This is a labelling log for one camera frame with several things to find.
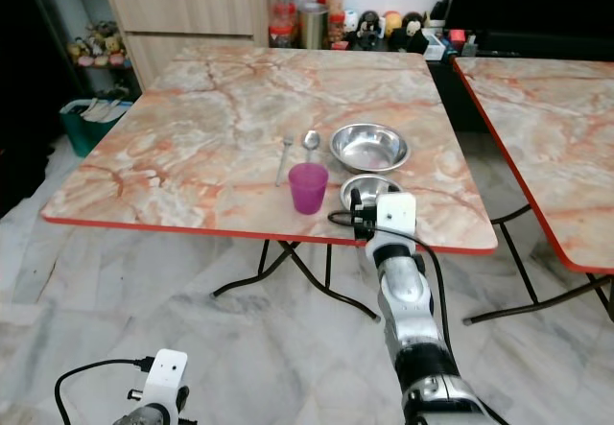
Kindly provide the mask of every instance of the marble table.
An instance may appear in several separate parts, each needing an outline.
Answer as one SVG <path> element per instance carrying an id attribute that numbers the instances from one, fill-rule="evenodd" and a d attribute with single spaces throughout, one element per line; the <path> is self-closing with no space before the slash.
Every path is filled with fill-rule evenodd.
<path id="1" fill-rule="evenodd" d="M 455 67 L 562 264 L 614 274 L 614 63 L 457 58 Z"/>
<path id="2" fill-rule="evenodd" d="M 59 224 L 275 240 L 293 259 L 288 242 L 355 246 L 351 229 L 326 219 L 342 207 L 339 189 L 352 176 L 328 141 L 361 122 L 391 126 L 408 141 L 412 155 L 390 177 L 416 196 L 422 240 L 464 254 L 497 247 L 426 62 L 394 53 L 189 48 L 42 215 Z M 330 172 L 312 216 L 295 212 L 286 180 L 274 185 L 284 134 L 295 135 L 289 169 L 305 160 L 298 142 L 307 130 L 320 133 L 316 159 Z"/>

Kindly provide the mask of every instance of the metal spoon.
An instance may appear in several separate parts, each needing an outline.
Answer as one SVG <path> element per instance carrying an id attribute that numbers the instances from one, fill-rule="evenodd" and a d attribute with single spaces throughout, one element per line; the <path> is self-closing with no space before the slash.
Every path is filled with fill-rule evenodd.
<path id="1" fill-rule="evenodd" d="M 309 130 L 303 138 L 303 147 L 307 150 L 307 162 L 311 160 L 311 152 L 319 147 L 319 134 L 316 130 Z"/>
<path id="2" fill-rule="evenodd" d="M 281 154 L 281 161 L 279 161 L 279 169 L 277 170 L 277 177 L 275 178 L 275 186 L 278 187 L 281 184 L 281 173 L 284 170 L 286 164 L 286 158 L 288 157 L 288 150 L 295 141 L 295 138 L 291 134 L 284 135 L 284 151 Z"/>

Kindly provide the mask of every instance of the wooden cabinet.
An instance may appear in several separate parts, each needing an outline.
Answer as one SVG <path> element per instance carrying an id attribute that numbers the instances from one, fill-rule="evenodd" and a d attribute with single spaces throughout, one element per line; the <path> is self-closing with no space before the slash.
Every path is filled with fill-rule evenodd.
<path id="1" fill-rule="evenodd" d="M 109 0 L 145 90 L 186 46 L 269 44 L 268 0 Z"/>

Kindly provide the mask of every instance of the metal canister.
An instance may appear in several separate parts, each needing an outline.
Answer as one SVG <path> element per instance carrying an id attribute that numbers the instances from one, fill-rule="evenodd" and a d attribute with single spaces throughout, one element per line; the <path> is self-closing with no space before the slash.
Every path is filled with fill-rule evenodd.
<path id="1" fill-rule="evenodd" d="M 299 8 L 300 47 L 323 49 L 328 46 L 328 8 L 319 3 L 307 3 Z"/>

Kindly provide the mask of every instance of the cabinet drawer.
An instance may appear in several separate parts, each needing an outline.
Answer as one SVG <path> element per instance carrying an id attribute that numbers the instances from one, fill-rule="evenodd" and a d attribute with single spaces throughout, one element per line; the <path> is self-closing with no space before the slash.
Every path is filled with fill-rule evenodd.
<path id="1" fill-rule="evenodd" d="M 132 35 L 126 42 L 141 88 L 152 85 L 169 62 L 188 46 L 253 46 L 251 38 L 197 35 Z"/>
<path id="2" fill-rule="evenodd" d="M 249 0 L 113 0 L 125 32 L 253 35 Z"/>

